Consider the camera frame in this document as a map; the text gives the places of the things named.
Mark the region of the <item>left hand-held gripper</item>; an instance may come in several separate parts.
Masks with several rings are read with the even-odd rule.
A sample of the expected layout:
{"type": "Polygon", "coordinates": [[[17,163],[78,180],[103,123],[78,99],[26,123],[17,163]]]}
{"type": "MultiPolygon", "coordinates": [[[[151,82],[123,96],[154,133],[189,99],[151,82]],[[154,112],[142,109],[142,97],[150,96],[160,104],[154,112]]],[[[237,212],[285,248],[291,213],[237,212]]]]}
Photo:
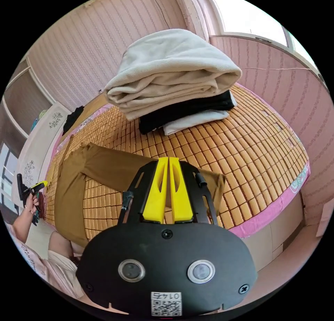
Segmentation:
{"type": "MultiPolygon", "coordinates": [[[[32,187],[28,188],[25,184],[22,183],[22,202],[23,202],[23,206],[25,206],[27,197],[29,196],[30,193],[32,193],[34,195],[37,195],[37,197],[39,199],[42,189],[47,187],[47,185],[48,185],[48,181],[41,181],[41,182],[33,185],[32,187]]],[[[34,224],[35,226],[37,226],[37,224],[39,223],[40,212],[41,212],[40,208],[39,208],[39,206],[37,206],[37,211],[35,212],[35,214],[33,215],[33,218],[32,218],[32,224],[34,224]]]]}

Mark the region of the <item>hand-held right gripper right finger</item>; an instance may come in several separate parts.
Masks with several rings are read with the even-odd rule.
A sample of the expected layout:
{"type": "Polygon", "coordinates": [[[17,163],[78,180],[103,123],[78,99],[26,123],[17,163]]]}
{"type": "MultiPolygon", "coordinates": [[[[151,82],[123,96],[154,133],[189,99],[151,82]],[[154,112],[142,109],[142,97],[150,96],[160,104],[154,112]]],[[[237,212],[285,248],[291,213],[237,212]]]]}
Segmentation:
{"type": "Polygon", "coordinates": [[[170,199],[173,223],[192,222],[193,211],[179,159],[169,158],[170,199]]]}

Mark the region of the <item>person's left hand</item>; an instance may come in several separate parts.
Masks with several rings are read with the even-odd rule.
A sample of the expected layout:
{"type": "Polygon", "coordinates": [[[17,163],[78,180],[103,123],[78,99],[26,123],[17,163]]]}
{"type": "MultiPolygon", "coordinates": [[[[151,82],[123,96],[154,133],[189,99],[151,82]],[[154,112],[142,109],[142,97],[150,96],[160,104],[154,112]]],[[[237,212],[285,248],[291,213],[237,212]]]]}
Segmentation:
{"type": "Polygon", "coordinates": [[[26,200],[26,204],[23,209],[23,214],[33,215],[37,211],[37,206],[39,205],[39,199],[37,195],[32,193],[29,194],[26,200]]]}

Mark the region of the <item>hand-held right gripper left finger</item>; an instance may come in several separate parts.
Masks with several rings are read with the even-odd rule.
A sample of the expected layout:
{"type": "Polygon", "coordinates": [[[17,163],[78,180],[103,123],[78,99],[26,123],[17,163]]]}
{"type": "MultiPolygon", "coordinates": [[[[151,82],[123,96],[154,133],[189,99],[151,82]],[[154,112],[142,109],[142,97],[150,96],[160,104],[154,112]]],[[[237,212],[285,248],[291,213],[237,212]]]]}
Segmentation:
{"type": "Polygon", "coordinates": [[[142,215],[147,222],[162,224],[167,194],[168,158],[163,157],[153,163],[155,167],[152,182],[142,215]]]}

